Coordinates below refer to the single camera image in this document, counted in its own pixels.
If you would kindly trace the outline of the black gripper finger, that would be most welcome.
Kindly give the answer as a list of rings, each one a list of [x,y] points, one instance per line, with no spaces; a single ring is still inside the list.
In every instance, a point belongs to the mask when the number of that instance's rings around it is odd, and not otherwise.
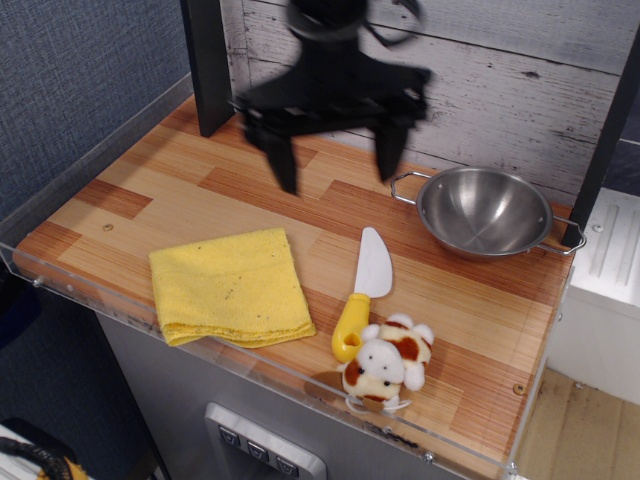
[[[266,154],[281,189],[297,195],[297,166],[291,138],[278,135],[261,136],[257,140],[257,147]]]
[[[378,123],[370,128],[374,134],[376,164],[382,181],[396,174],[409,132],[414,127],[414,123]]]

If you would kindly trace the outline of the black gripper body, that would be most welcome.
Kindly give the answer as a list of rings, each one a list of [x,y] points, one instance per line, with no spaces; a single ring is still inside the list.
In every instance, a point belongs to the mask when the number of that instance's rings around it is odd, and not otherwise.
[[[364,127],[378,143],[404,147],[426,117],[431,71],[366,55],[358,34],[291,34],[300,44],[295,64],[235,98],[247,126],[286,137]]]

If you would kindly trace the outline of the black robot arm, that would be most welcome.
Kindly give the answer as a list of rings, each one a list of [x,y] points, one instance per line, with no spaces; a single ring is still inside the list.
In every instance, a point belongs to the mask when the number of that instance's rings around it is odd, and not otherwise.
[[[238,94],[246,139],[266,154],[280,187],[297,191],[292,137],[367,128],[381,180],[395,174],[408,132],[425,119],[428,69],[385,63],[359,47],[365,1],[291,1],[286,21],[301,44],[285,73]]]

